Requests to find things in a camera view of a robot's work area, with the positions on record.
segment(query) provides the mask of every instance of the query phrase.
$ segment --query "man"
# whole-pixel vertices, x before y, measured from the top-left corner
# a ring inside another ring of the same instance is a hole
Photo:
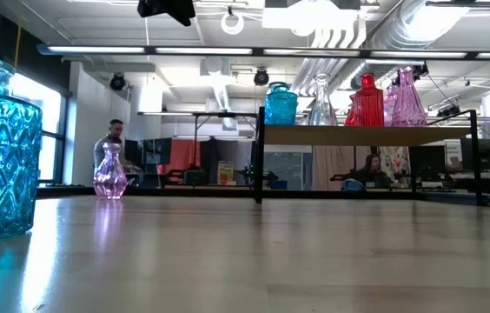
[[[106,137],[100,139],[97,143],[95,143],[95,171],[100,166],[100,163],[104,159],[104,148],[103,143],[119,143],[121,146],[119,160],[120,163],[125,167],[125,151],[123,150],[123,142],[120,139],[120,136],[123,132],[123,122],[118,119],[113,119],[109,122],[108,135]]]

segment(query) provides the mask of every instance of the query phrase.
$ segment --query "person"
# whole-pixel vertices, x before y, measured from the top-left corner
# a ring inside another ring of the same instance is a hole
[[[354,179],[367,186],[367,182],[374,183],[375,188],[389,188],[390,178],[381,170],[381,159],[371,154],[365,159],[365,166],[356,171]]]
[[[125,168],[127,162],[125,161],[125,151],[123,150],[123,141],[121,139],[123,132],[123,122],[118,119],[109,121],[108,135],[100,139],[95,143],[94,155],[95,155],[95,172],[100,166],[100,163],[104,159],[104,143],[118,143],[121,146],[119,160],[122,166]]]

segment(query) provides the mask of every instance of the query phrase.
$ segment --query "shelf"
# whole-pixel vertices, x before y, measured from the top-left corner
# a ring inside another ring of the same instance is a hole
[[[468,135],[468,127],[361,127],[267,125],[265,144],[414,147]]]

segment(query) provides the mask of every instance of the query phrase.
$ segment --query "window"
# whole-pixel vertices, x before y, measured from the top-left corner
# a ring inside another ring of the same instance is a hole
[[[43,183],[60,183],[63,170],[63,119],[65,97],[21,74],[10,82],[12,95],[35,104],[43,111],[43,138],[38,164],[38,180]]]

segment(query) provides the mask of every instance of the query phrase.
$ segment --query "security camera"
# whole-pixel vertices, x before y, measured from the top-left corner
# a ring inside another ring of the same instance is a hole
[[[264,86],[270,81],[270,76],[266,72],[266,69],[258,69],[255,74],[255,85]]]
[[[114,74],[114,78],[109,82],[109,87],[115,91],[122,91],[123,87],[125,87],[125,78],[123,77],[123,73]]]

